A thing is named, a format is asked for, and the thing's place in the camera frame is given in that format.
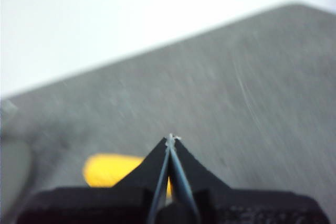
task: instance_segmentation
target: blurred gray object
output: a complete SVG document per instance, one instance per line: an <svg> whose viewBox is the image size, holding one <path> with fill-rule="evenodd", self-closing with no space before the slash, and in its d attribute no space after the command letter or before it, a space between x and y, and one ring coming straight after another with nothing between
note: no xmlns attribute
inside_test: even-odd
<svg viewBox="0 0 336 224"><path fill-rule="evenodd" d="M85 185L89 155L145 156L174 132L230 186L312 196L336 222L332 14L284 6L10 100L7 135L36 162L26 196Z"/></svg>

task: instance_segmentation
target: black plastic part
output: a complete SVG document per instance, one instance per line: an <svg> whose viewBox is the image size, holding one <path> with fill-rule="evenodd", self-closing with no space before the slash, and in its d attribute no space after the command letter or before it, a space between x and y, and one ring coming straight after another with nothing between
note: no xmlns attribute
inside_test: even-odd
<svg viewBox="0 0 336 224"><path fill-rule="evenodd" d="M290 192L231 189L202 166L179 140L175 148L202 223L329 223L312 198ZM112 188L61 188L39 193L17 223L145 223L165 149L163 139ZM159 211L156 223L192 223L190 217L183 205L174 202Z"/></svg>

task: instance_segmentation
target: yellow marking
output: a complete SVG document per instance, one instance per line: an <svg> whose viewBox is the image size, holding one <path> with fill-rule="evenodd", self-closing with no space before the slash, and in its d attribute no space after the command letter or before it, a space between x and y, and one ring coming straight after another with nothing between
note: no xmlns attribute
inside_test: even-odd
<svg viewBox="0 0 336 224"><path fill-rule="evenodd" d="M91 187L112 187L137 168L143 159L143 157L98 153L86 160L83 167L83 177ZM167 195L171 196L169 180Z"/></svg>

